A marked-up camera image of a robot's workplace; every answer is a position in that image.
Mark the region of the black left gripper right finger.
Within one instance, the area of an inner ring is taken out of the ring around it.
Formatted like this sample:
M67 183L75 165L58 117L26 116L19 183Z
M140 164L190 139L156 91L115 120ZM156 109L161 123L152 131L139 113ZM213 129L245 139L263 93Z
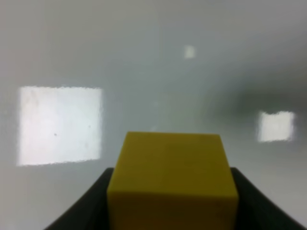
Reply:
M236 230L306 229L268 199L240 170L232 167L231 173L239 196Z

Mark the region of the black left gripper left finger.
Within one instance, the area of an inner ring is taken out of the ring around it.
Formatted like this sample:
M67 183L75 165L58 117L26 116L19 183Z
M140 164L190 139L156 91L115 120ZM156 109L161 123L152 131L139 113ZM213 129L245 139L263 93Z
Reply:
M48 230L110 229L107 188L113 168L107 168L87 192L64 214L50 224Z

